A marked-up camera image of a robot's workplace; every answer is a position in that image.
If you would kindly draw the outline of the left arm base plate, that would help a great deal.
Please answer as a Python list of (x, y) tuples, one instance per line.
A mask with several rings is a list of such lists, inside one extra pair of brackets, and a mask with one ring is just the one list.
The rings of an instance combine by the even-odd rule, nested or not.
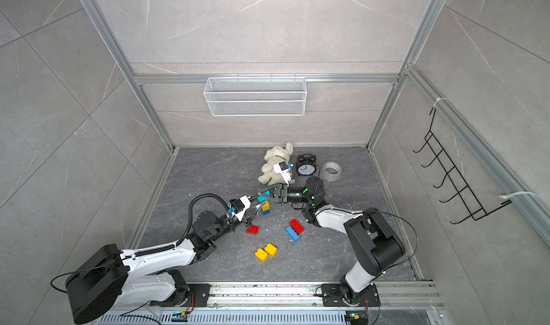
[(191, 283), (185, 287), (176, 289), (174, 306), (191, 307), (206, 307), (209, 301), (211, 285), (209, 283)]

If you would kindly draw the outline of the long red lego brick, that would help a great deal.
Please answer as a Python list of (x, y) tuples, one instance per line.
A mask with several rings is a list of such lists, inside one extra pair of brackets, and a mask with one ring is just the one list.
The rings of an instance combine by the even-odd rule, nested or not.
[(293, 219), (289, 222), (289, 225), (290, 227), (293, 229), (293, 231), (297, 234), (297, 235), (301, 235), (305, 229), (303, 228), (303, 226), (299, 223), (298, 220), (296, 219)]

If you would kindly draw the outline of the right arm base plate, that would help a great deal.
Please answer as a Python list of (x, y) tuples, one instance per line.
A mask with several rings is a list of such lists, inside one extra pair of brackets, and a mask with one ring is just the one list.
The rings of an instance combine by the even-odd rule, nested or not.
[(380, 305), (377, 287), (371, 283), (361, 292), (353, 291), (342, 283), (324, 283), (318, 295), (325, 307), (376, 307)]

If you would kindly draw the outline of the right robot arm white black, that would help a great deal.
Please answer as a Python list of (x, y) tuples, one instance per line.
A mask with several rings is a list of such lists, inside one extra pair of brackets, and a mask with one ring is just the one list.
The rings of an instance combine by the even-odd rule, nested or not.
[(258, 191), (252, 199), (260, 198), (274, 203), (300, 203), (308, 223), (347, 235), (357, 257), (340, 282), (340, 293), (349, 305), (360, 303), (371, 283), (405, 255), (403, 242), (382, 212), (376, 208), (345, 210), (333, 206), (325, 199), (321, 178), (310, 177), (300, 188), (273, 184)]

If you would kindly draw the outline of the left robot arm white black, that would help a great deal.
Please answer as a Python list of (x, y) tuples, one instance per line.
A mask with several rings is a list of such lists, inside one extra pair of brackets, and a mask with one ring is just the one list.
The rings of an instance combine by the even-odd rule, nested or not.
[(92, 322), (117, 306), (182, 304), (189, 288), (181, 268), (205, 260), (216, 250), (216, 240), (237, 226), (251, 227), (261, 208), (230, 206), (222, 217), (205, 211), (183, 238), (159, 246), (103, 246), (65, 282), (74, 323)]

